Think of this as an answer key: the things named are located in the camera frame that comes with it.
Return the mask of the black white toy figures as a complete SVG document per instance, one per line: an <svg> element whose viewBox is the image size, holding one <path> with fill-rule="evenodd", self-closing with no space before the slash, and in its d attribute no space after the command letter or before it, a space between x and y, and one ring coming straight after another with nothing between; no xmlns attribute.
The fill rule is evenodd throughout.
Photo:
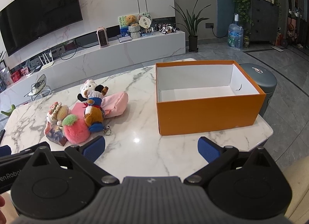
<svg viewBox="0 0 309 224"><path fill-rule="evenodd" d="M179 31L179 28L169 23L158 23L155 25L155 30L166 35L170 33L176 33Z"/></svg>

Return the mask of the white bear plush doll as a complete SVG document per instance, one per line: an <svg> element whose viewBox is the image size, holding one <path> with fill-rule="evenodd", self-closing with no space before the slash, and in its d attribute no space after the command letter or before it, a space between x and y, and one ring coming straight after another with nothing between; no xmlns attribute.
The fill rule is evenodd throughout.
<svg viewBox="0 0 309 224"><path fill-rule="evenodd" d="M77 100L80 102L84 102L87 100L88 92L100 92L103 96L105 96L108 92L108 87L104 87L103 85L97 85L94 80L86 80L84 84L80 87L80 92L77 95Z"/></svg>

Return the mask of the small floor fan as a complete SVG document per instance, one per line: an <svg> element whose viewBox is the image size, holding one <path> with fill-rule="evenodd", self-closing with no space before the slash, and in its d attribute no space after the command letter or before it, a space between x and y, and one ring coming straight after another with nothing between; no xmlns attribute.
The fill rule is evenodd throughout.
<svg viewBox="0 0 309 224"><path fill-rule="evenodd" d="M52 94L52 89L47 85L47 77L42 74L30 87L30 91L24 95L24 97L30 97L31 101L35 101L37 98L44 98Z"/></svg>

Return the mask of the small dark picture box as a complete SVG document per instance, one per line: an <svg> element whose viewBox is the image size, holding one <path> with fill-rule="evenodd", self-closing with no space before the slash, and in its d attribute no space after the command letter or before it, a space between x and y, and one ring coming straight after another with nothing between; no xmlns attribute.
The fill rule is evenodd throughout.
<svg viewBox="0 0 309 224"><path fill-rule="evenodd" d="M65 146L65 144L68 142L67 138L63 133L62 127L58 126L57 124L47 122L44 129L44 134L48 140L60 146Z"/></svg>

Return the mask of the crochet doll with flower hat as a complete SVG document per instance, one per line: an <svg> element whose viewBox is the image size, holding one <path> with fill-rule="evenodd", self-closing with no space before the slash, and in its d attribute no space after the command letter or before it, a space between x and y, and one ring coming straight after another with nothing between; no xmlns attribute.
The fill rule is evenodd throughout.
<svg viewBox="0 0 309 224"><path fill-rule="evenodd" d="M47 122L54 125L62 126L62 122L70 113L70 109L67 105L61 102L54 102L50 106L50 110L47 113Z"/></svg>

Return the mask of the pink strawberry plush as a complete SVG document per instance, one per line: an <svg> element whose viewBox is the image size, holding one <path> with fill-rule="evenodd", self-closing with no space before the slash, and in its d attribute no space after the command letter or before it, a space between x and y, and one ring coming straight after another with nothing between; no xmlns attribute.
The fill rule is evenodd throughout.
<svg viewBox="0 0 309 224"><path fill-rule="evenodd" d="M80 144L88 140L90 132L84 118L70 114L62 121L63 133L72 144Z"/></svg>

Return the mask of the black wall television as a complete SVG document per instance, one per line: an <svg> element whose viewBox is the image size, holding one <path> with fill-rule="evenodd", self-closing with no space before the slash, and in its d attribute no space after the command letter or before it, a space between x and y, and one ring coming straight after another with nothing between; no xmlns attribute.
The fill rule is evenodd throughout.
<svg viewBox="0 0 309 224"><path fill-rule="evenodd" d="M14 0L1 10L1 36L11 56L46 34L82 19L79 0Z"/></svg>

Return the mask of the white wifi router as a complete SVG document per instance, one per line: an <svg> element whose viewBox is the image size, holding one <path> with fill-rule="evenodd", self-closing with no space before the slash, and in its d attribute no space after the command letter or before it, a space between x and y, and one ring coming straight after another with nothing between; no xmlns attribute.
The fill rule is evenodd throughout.
<svg viewBox="0 0 309 224"><path fill-rule="evenodd" d="M43 53L41 56L39 56L39 59L41 61L41 70L49 68L54 64L54 59L51 51L48 54Z"/></svg>

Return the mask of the pink pouch bag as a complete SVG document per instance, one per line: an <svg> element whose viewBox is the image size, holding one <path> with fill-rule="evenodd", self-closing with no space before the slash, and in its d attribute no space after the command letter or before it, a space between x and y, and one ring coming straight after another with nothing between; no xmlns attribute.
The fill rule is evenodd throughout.
<svg viewBox="0 0 309 224"><path fill-rule="evenodd" d="M128 104L128 94L118 92L104 97L101 102L101 108L105 112L105 118L113 118L124 113Z"/></svg>

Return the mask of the pink leather card wallet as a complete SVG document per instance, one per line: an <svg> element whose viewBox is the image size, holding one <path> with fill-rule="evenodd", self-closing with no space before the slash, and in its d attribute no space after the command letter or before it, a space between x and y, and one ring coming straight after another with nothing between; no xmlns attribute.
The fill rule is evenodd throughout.
<svg viewBox="0 0 309 224"><path fill-rule="evenodd" d="M85 103L75 103L74 107L71 109L71 114L83 118L86 107Z"/></svg>

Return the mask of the dark grey drawer cabinet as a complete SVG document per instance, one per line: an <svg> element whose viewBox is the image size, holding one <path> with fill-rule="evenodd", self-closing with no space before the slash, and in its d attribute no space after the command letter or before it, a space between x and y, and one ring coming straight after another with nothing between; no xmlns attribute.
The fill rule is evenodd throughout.
<svg viewBox="0 0 309 224"><path fill-rule="evenodd" d="M277 37L279 7L266 0L251 0L251 42L273 42Z"/></svg>

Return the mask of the potted green plant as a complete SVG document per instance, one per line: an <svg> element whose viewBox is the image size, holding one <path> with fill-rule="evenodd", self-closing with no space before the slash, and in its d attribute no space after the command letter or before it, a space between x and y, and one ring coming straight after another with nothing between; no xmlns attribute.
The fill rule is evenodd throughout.
<svg viewBox="0 0 309 224"><path fill-rule="evenodd" d="M197 31L198 31L199 24L209 19L208 17L201 17L201 13L206 8L211 6L211 4L208 4L196 13L195 8L197 6L197 3L198 3L198 0L196 0L191 12L189 12L188 9L184 11L181 8L181 6L177 3L175 3L175 6L172 7L182 17L183 23L179 23L179 24L184 26L185 29L187 30L188 50L189 52L194 52L194 53L197 53L199 51L199 48L197 46L198 44Z"/></svg>

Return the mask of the brown dog plush keychain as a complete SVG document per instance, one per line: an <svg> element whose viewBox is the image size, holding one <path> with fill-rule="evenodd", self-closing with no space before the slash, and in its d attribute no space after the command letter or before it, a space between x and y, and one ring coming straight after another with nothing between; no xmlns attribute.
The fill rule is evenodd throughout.
<svg viewBox="0 0 309 224"><path fill-rule="evenodd" d="M101 98L89 98L85 103L84 121L90 132L102 132L105 111L101 108Z"/></svg>

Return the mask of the grey round trash bin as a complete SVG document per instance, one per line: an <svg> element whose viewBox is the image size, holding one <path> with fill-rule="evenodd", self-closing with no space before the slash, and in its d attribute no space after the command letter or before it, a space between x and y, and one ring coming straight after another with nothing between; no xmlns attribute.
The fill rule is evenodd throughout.
<svg viewBox="0 0 309 224"><path fill-rule="evenodd" d="M266 94L264 103L259 112L259 115L263 117L275 92L278 83L277 78L269 70L257 64L246 63L240 66Z"/></svg>

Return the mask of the white marble tv cabinet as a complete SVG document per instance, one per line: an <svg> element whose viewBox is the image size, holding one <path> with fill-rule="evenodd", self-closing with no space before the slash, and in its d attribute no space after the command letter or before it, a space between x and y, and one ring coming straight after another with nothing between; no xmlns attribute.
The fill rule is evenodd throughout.
<svg viewBox="0 0 309 224"><path fill-rule="evenodd" d="M8 110L12 104L19 105L30 98L26 94L39 76L45 74L47 84L55 90L65 85L143 62L185 53L185 32L162 34L155 32L148 37L140 37L129 42L110 42L109 46L93 46L78 51L69 60L55 63L31 76L22 77L1 93L1 110Z"/></svg>

